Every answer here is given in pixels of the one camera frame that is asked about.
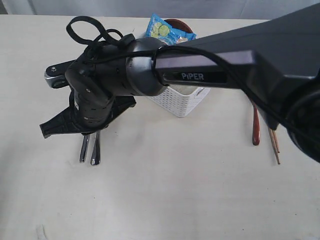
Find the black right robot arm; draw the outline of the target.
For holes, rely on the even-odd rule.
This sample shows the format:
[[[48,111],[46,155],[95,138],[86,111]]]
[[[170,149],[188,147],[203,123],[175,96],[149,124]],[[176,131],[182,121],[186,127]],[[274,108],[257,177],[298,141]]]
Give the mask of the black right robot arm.
[[[89,135],[105,129],[136,96],[154,97],[170,85],[240,89],[267,126],[287,129],[294,145],[320,159],[320,6],[174,45],[133,34],[112,37],[95,18],[76,16],[97,28],[84,39],[66,31],[84,52],[52,65],[53,89],[70,87],[69,105],[40,125],[42,135]]]

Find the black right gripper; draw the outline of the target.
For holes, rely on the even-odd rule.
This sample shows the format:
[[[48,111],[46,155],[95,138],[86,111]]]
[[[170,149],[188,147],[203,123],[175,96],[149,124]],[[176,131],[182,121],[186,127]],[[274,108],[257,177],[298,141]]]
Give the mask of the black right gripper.
[[[104,129],[136,105],[136,92],[127,78],[128,52],[112,45],[85,48],[64,74],[72,89],[73,101],[39,125],[45,139],[81,133],[82,129]]]

